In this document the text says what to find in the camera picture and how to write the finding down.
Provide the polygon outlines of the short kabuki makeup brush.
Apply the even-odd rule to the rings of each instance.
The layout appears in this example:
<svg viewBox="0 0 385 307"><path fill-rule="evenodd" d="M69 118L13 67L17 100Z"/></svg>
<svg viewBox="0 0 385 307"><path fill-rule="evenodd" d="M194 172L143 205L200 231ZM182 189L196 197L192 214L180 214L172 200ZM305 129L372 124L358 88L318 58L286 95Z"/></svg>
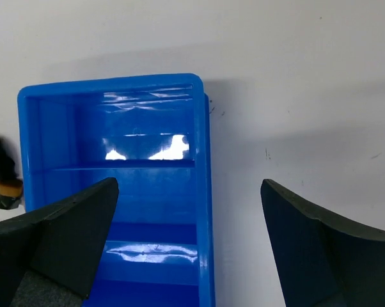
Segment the short kabuki makeup brush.
<svg viewBox="0 0 385 307"><path fill-rule="evenodd" d="M23 181L15 171L15 162L8 155L0 138L0 209L16 209L22 200Z"/></svg>

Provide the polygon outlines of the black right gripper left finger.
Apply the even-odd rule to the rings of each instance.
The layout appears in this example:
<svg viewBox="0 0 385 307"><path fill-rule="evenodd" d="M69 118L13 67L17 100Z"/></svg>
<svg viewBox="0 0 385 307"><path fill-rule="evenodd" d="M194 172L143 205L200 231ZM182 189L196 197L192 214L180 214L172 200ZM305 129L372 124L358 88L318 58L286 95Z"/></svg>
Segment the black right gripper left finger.
<svg viewBox="0 0 385 307"><path fill-rule="evenodd" d="M89 298L118 201L105 178L0 221L0 306L81 306Z"/></svg>

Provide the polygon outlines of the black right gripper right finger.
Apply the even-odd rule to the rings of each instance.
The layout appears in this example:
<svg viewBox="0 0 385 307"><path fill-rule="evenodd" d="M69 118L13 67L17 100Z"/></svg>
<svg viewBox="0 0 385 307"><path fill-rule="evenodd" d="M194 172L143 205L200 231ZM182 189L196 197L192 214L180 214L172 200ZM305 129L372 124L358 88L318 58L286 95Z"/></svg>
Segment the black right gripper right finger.
<svg viewBox="0 0 385 307"><path fill-rule="evenodd" d="M260 188L287 306L385 306L385 231L320 207L281 184Z"/></svg>

